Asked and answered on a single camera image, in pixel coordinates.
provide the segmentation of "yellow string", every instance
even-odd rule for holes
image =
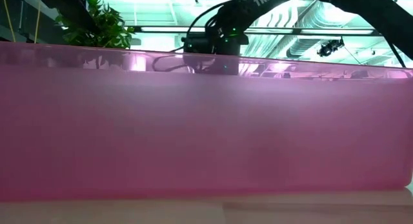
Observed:
[[[12,26],[12,20],[10,19],[10,14],[8,13],[8,8],[7,8],[7,1],[3,0],[5,2],[5,9],[6,9],[6,14],[7,14],[7,19],[8,19],[8,25],[10,26],[10,30],[12,31],[12,36],[13,36],[13,42],[15,42],[15,35],[13,31],[13,26]]]
[[[36,44],[37,42],[37,33],[39,31],[40,7],[41,7],[41,1],[39,1],[39,6],[37,7],[37,21],[36,21],[36,32],[34,34],[34,44]]]

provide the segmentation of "pink plastic container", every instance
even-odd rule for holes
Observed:
[[[0,201],[379,190],[412,177],[409,71],[241,58],[241,76],[131,72],[183,56],[0,49]],[[86,70],[85,55],[118,65]]]

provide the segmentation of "green plant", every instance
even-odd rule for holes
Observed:
[[[105,48],[130,48],[132,34],[134,29],[124,28],[125,21],[120,16],[120,13],[100,0],[85,0],[87,9],[95,21],[96,25],[101,30],[100,34],[93,34],[80,26],[72,23],[64,16],[59,14],[55,21],[64,27],[63,39],[67,44],[73,46],[92,46]],[[95,58],[84,57],[84,61],[91,61]],[[96,65],[99,68],[99,59],[96,59]],[[101,59],[100,65],[109,62],[111,64],[119,64],[119,57],[112,59],[107,56]]]

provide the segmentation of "black robotic arm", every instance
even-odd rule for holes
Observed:
[[[232,0],[205,25],[205,33],[188,34],[184,52],[239,55],[248,44],[244,31],[259,17],[289,0]],[[320,0],[363,17],[383,37],[413,58],[413,16],[393,0]]]

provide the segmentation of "ceiling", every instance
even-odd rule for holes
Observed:
[[[38,0],[27,0],[36,5]],[[213,5],[227,0],[102,0],[121,12],[127,25],[139,26],[189,26],[202,12]],[[398,4],[413,13],[413,0],[398,0]],[[42,11],[55,17],[55,10],[43,6]],[[197,26],[203,25],[214,13],[202,18]],[[266,15],[261,16],[255,27],[303,27],[303,28],[367,28],[372,27],[354,14],[344,13],[330,4],[315,0],[292,0]],[[140,50],[169,51],[181,45],[183,34],[136,34]],[[390,47],[382,37],[343,37],[345,48],[328,57],[319,57],[316,52],[321,43],[331,39],[322,36],[249,36],[250,44],[241,49],[243,56],[287,58],[331,63],[399,66]],[[405,58],[408,67],[411,60]]]

